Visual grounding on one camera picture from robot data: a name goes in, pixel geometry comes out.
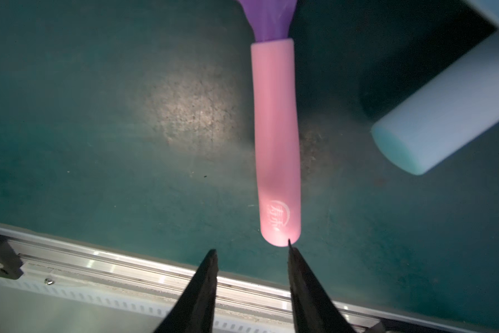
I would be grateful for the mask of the purple square shovel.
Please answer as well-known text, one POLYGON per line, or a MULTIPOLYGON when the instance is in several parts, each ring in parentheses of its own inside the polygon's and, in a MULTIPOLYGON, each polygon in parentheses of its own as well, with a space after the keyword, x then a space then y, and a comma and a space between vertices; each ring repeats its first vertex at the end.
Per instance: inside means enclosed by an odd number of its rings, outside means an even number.
POLYGON ((302 231, 295 43, 289 38, 296 1, 241 1, 251 45, 254 140, 260 231, 273 246, 295 243, 302 231))

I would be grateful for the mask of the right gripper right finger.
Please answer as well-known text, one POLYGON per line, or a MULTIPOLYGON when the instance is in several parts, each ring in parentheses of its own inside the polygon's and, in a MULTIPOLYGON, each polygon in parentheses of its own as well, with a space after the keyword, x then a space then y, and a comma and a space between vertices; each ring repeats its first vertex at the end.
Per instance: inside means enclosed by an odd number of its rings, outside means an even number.
POLYGON ((288 278, 296 332, 355 333, 292 244, 288 244, 288 278))

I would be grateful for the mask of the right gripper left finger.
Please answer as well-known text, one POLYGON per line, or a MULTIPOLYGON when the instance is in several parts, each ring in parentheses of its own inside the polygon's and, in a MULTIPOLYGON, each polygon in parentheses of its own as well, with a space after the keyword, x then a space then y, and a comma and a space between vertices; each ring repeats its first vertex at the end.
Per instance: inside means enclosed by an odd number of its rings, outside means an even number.
POLYGON ((211 249, 154 332, 212 332, 218 271, 217 251, 211 249))

